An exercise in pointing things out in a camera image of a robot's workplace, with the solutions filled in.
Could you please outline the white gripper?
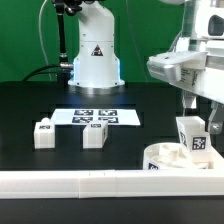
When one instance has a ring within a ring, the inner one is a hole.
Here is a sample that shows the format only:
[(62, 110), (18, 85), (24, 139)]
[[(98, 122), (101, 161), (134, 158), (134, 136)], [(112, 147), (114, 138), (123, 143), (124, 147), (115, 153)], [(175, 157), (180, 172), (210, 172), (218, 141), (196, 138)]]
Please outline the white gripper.
[(222, 132), (224, 40), (191, 40), (181, 37), (171, 52), (151, 56), (147, 67), (152, 77), (186, 90), (182, 96), (184, 109), (197, 108), (196, 95), (213, 100), (208, 132), (210, 134)]

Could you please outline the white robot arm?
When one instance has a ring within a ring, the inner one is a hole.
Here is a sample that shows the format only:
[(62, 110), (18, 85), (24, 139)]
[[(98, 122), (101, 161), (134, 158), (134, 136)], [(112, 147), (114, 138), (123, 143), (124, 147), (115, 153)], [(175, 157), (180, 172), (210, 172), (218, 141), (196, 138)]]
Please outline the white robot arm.
[[(103, 0), (51, 0), (58, 17), (60, 64), (72, 73), (68, 84), (88, 94), (120, 88), (119, 59), (114, 53), (113, 14)], [(184, 91), (183, 106), (198, 96), (212, 101), (208, 132), (224, 130), (224, 0), (161, 0), (184, 6), (182, 28), (169, 51), (147, 61), (150, 75)], [(79, 19), (79, 53), (69, 62), (63, 16)]]

